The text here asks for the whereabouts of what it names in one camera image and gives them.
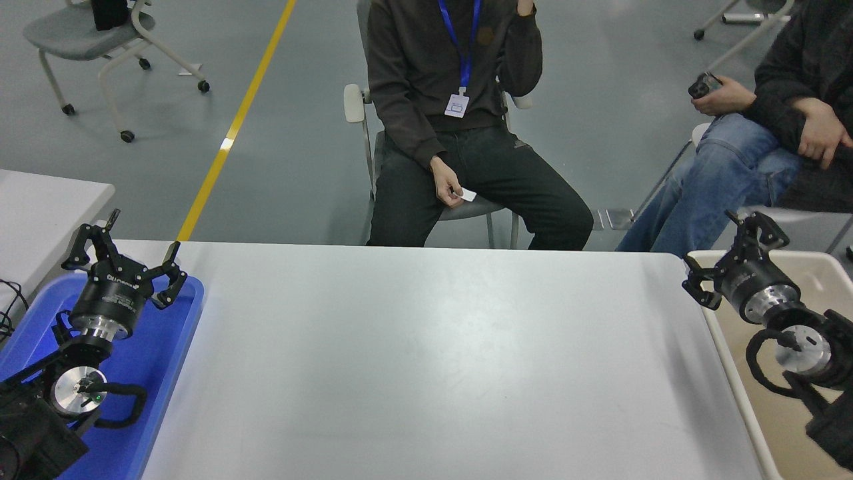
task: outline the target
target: white table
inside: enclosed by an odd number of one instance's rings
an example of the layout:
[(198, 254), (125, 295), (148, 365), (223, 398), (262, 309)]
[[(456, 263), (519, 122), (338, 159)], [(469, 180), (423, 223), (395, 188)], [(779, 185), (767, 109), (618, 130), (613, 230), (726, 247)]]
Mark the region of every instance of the white table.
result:
[[(0, 278), (19, 283), (29, 297), (63, 260), (72, 233), (114, 192), (110, 184), (0, 170)], [(14, 297), (0, 285), (0, 308)]]
[[(148, 265), (167, 245), (117, 244)], [(206, 303), (144, 480), (761, 478), (675, 256), (185, 243), (178, 261)]]

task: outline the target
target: person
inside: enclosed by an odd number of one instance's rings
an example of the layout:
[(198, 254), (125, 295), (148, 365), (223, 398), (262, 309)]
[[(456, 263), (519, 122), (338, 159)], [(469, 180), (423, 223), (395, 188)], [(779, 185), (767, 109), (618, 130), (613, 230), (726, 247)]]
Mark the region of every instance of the person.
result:
[(673, 169), (618, 251), (709, 249), (747, 205), (853, 212), (853, 8), (807, 0), (755, 72), (756, 89), (722, 87), (693, 100), (715, 115), (696, 156)]
[(386, 141), (368, 245), (423, 246), (464, 186), (519, 214), (530, 249), (583, 248), (589, 208), (502, 119), (502, 89), (526, 95), (542, 64), (532, 0), (371, 2), (368, 82)]

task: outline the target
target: dark pants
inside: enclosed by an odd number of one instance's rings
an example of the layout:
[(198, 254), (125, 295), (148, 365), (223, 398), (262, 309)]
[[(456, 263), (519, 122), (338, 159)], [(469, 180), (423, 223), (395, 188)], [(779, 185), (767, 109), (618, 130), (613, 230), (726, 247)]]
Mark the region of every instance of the dark pants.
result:
[[(517, 213), (535, 236), (530, 249), (580, 250), (592, 232), (589, 208), (529, 145), (503, 125), (440, 132), (459, 183)], [(432, 173), (386, 136), (368, 245), (422, 247), (445, 206)]]

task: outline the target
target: jeans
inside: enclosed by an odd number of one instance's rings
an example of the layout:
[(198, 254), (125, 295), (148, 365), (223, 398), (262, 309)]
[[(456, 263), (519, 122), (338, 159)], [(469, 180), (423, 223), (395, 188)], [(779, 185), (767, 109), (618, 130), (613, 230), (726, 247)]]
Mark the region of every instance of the jeans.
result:
[[(505, 125), (438, 132), (459, 183), (517, 213), (530, 249), (580, 250), (592, 232), (589, 208), (530, 145)], [(445, 206), (432, 173), (386, 136), (368, 245), (422, 247)]]
[(801, 164), (759, 124), (739, 114), (718, 117), (696, 156), (673, 169), (616, 250), (683, 257), (710, 249), (729, 222), (726, 210), (773, 206)]

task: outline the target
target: blue lanyard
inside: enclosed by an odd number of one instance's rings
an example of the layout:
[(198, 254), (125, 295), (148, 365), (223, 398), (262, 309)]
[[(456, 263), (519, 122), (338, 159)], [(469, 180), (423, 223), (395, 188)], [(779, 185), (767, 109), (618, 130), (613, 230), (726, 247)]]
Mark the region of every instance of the blue lanyard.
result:
[(474, 39), (477, 36), (481, 1), (482, 0), (474, 0), (474, 22), (471, 26), (471, 40), (468, 42), (468, 55), (464, 55), (462, 53), (462, 47), (459, 45), (459, 39), (456, 38), (456, 30), (453, 29), (453, 23), (450, 21), (450, 13), (447, 11), (447, 5), (444, 3), (444, 0), (438, 0), (438, 6), (441, 8), (441, 16), (444, 17), (444, 25), (447, 26), (447, 31), (450, 33), (450, 40), (453, 41), (453, 45), (456, 46), (456, 51), (459, 52), (460, 71), (462, 74), (462, 79), (459, 84), (459, 92), (461, 95), (465, 94), (465, 90), (468, 88), (468, 82), (471, 80), (471, 65), (473, 63), (471, 52), (473, 51)]

